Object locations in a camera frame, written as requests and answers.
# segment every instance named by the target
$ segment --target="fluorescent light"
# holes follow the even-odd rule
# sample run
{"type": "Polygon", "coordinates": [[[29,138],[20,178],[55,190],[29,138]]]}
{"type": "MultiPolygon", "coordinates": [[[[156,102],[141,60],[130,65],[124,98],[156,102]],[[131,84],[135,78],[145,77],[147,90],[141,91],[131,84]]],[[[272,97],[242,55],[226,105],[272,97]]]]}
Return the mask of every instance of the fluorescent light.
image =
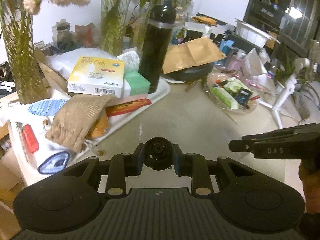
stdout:
{"type": "Polygon", "coordinates": [[[290,13],[289,15],[293,18],[293,19],[298,19],[301,18],[303,16],[303,13],[300,12],[298,9],[291,7],[290,13]]]}

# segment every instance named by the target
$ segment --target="screw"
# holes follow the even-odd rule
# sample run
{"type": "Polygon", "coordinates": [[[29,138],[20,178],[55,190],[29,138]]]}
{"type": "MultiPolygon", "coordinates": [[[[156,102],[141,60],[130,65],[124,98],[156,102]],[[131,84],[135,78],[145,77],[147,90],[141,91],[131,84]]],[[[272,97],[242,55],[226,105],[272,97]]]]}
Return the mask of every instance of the screw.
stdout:
{"type": "Polygon", "coordinates": [[[196,189],[196,193],[201,196],[206,196],[211,193],[211,190],[206,187],[200,187],[196,189]]]}
{"type": "Polygon", "coordinates": [[[107,192],[111,196],[119,196],[123,193],[123,190],[118,187],[113,187],[113,188],[108,189],[107,192]]]}

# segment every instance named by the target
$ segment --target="clear plastic container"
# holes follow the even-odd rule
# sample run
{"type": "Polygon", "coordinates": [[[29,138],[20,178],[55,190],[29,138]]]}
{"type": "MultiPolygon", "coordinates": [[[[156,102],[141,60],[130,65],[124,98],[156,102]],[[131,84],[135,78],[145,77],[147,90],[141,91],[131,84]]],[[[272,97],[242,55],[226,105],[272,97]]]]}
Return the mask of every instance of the clear plastic container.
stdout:
{"type": "Polygon", "coordinates": [[[63,45],[70,44],[73,41],[73,36],[70,32],[70,23],[65,19],[57,22],[52,28],[52,32],[53,45],[58,49],[61,49],[63,45]]]}
{"type": "Polygon", "coordinates": [[[227,69],[237,70],[244,65],[244,57],[247,54],[243,50],[239,50],[236,55],[233,55],[227,69]]]}

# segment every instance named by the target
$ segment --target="glass vase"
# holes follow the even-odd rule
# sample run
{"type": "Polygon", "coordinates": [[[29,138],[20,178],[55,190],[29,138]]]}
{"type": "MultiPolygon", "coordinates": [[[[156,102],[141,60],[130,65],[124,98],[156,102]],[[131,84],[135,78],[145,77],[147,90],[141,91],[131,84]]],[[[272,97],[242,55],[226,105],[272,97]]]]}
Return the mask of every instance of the glass vase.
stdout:
{"type": "Polygon", "coordinates": [[[125,19],[131,0],[101,0],[100,48],[119,56],[122,54],[125,19]]]}
{"type": "Polygon", "coordinates": [[[48,98],[34,57],[32,16],[22,0],[0,0],[1,29],[4,45],[21,104],[48,98]]]}

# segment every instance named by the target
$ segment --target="cardboard box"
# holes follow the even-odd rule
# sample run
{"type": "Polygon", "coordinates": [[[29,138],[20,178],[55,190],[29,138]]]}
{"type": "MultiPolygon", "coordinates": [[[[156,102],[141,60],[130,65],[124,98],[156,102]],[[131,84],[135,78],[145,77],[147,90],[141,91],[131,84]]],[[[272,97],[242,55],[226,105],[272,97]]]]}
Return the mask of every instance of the cardboard box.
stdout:
{"type": "Polygon", "coordinates": [[[10,190],[17,185],[21,178],[10,171],[0,160],[0,188],[10,190]]]}
{"type": "Polygon", "coordinates": [[[121,97],[124,61],[98,57],[80,57],[68,78],[73,93],[121,97]]]}

